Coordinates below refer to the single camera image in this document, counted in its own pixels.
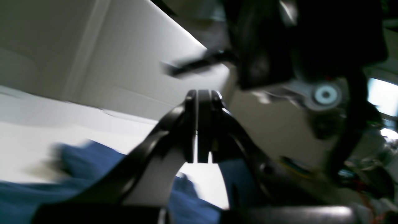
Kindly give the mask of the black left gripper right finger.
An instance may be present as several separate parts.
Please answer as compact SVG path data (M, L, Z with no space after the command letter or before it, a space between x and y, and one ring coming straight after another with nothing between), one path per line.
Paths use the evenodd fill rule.
M354 224L350 207L328 205L303 190L256 146L217 91L198 91L198 162L212 155L230 208L221 224Z

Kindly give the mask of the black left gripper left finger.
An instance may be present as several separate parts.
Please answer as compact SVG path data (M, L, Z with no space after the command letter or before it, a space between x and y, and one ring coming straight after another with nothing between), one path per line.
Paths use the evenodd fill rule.
M169 111L100 181L62 203L41 206L34 224L171 224L175 175L193 162L197 91Z

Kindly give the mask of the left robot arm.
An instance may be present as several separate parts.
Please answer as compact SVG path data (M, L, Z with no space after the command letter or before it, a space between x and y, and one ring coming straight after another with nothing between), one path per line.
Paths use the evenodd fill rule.
M379 0L223 0L230 47L168 66L181 77L219 63L237 68L242 90L262 90L296 102L310 113L333 116L344 106L342 132L325 164L334 184L369 125L380 116L367 102L363 68L387 58ZM267 156L226 108L217 91L190 90L148 136L101 180L61 203L44 204L33 224L175 224L167 207L175 175L198 162L242 161L251 195L221 170L233 207L218 224L360 224L352 207L329 205L302 189Z

